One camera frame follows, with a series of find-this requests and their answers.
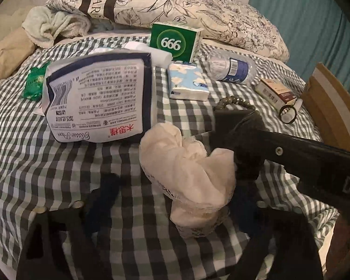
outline green circle logo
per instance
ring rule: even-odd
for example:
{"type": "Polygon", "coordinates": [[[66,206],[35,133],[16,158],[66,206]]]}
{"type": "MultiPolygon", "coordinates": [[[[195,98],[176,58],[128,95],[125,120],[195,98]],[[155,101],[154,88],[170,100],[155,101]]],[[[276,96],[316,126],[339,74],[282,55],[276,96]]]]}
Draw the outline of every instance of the green circle logo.
{"type": "Polygon", "coordinates": [[[187,44],[184,36],[174,29],[163,31],[157,38],[157,47],[172,53],[174,58],[183,54],[186,50],[186,46],[187,44]]]}

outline barcode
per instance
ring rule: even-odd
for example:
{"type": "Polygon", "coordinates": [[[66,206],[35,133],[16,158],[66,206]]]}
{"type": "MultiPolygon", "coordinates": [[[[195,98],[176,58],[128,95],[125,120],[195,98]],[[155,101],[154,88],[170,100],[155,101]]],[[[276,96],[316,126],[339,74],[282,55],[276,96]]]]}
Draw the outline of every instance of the barcode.
{"type": "Polygon", "coordinates": [[[267,97],[269,97],[269,98],[273,101],[273,103],[277,103],[277,99],[275,98],[275,96],[274,96],[273,94],[271,94],[271,93],[267,90],[267,88],[265,88],[265,89],[263,90],[263,93],[264,93],[267,97]]]}
{"type": "Polygon", "coordinates": [[[231,68],[230,68],[230,73],[228,75],[235,76],[237,74],[238,61],[234,59],[230,59],[230,60],[231,60],[231,68]]]}
{"type": "Polygon", "coordinates": [[[64,84],[59,84],[53,88],[54,100],[51,106],[67,104],[67,96],[73,86],[73,81],[67,81],[64,84]]]}

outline mattress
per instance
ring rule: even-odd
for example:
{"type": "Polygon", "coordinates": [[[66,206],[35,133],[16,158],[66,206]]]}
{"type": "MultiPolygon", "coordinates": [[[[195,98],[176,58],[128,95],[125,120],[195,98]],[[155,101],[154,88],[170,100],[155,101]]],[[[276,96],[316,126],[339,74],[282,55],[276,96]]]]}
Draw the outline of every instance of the mattress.
{"type": "MultiPolygon", "coordinates": [[[[241,256],[248,237],[230,219],[204,238],[183,239],[179,235],[169,220],[170,199],[153,187],[140,170],[138,144],[60,144],[50,133],[45,118],[33,113],[36,103],[21,97],[32,67],[84,56],[97,47],[121,47],[128,41],[147,43],[148,39],[147,34],[104,33],[38,49],[16,74],[0,81],[0,268],[10,280],[14,279],[34,208],[66,208],[98,188],[101,175],[106,173],[115,173],[127,182],[111,209],[109,221],[94,237],[114,279],[155,279],[164,274],[168,279],[216,279],[229,274],[241,256]]],[[[217,42],[201,46],[196,63],[205,72],[207,55],[217,46],[217,42]]],[[[303,80],[280,61],[251,54],[250,57],[256,63],[257,77],[280,79],[297,95],[302,92],[303,80]]],[[[305,108],[293,124],[283,124],[273,107],[249,86],[206,79],[210,89],[208,101],[171,100],[166,70],[155,68],[153,78],[158,121],[172,122],[183,135],[196,135],[205,144],[208,132],[213,130],[213,106],[228,95],[237,95],[255,105],[270,131],[321,140],[305,108]]],[[[337,211],[300,194],[298,181],[281,165],[265,161],[256,184],[263,201],[270,206],[287,210],[301,207],[320,248],[335,223],[337,211]]],[[[67,241],[64,249],[72,266],[67,241]]],[[[259,278],[265,278],[272,262],[270,254],[259,278]]]]}

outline blue and white tissue pack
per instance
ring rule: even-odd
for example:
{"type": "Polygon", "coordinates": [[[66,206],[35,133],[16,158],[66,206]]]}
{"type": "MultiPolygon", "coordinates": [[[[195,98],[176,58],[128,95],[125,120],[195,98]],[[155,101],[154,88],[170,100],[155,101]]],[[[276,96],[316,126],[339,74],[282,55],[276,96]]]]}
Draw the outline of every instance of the blue and white tissue pack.
{"type": "Polygon", "coordinates": [[[209,97],[202,70],[196,65],[172,63],[168,77],[171,99],[206,101],[209,97]]]}

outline floral pillow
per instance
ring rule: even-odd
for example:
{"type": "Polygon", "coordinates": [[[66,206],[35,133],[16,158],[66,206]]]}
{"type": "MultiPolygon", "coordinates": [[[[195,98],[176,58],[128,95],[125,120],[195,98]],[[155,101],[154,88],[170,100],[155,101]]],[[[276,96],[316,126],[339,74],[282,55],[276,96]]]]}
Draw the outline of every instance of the floral pillow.
{"type": "Polygon", "coordinates": [[[276,26],[255,8],[236,0],[48,0],[47,6],[136,27],[181,22],[204,28],[204,38],[283,62],[289,59],[276,26]]]}

